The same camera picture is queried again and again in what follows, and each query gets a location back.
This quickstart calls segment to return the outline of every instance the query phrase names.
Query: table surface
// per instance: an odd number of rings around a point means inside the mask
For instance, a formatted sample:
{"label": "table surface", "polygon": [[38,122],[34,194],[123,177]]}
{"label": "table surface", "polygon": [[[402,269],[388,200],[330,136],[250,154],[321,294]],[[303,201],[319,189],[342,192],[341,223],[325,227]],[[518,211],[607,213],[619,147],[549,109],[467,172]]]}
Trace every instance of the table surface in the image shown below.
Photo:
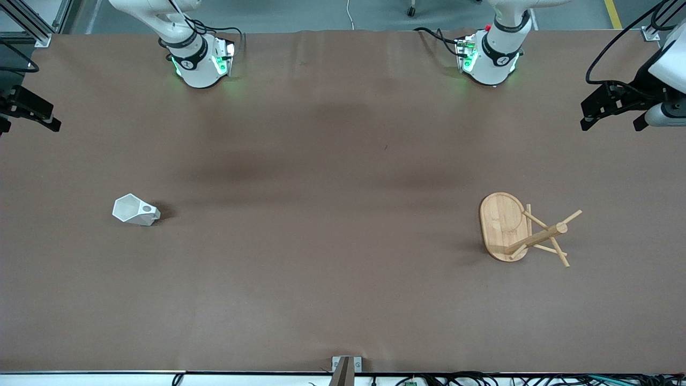
{"label": "table surface", "polygon": [[[62,131],[0,139],[0,369],[683,371],[686,135],[578,123],[615,33],[531,33],[497,88],[414,32],[250,35],[203,90],[153,36],[55,36],[25,86]],[[584,210],[571,268],[485,252],[498,191]],[[129,192],[163,219],[112,217]]]}

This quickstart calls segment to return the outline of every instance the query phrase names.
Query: oval wooden board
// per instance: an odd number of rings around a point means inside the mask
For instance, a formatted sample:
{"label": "oval wooden board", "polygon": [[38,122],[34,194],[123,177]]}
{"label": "oval wooden board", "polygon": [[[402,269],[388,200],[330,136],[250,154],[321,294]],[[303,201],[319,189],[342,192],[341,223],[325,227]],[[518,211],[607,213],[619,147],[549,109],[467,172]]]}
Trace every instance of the oval wooden board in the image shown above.
{"label": "oval wooden board", "polygon": [[488,253],[504,262],[521,260],[528,249],[510,258],[505,248],[530,236],[524,206],[509,193],[498,192],[484,198],[479,209],[481,230]]}

